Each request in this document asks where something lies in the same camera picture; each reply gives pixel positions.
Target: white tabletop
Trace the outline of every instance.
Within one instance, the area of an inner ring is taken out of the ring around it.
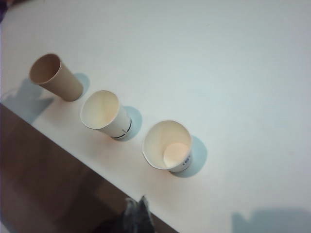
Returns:
[[[47,52],[84,82],[77,101],[27,80]],[[311,1],[27,1],[2,23],[1,58],[5,106],[129,196],[146,195],[176,230],[311,229]],[[127,106],[137,135],[120,142],[80,122],[101,89]],[[162,119],[195,136],[182,174],[141,153]]]

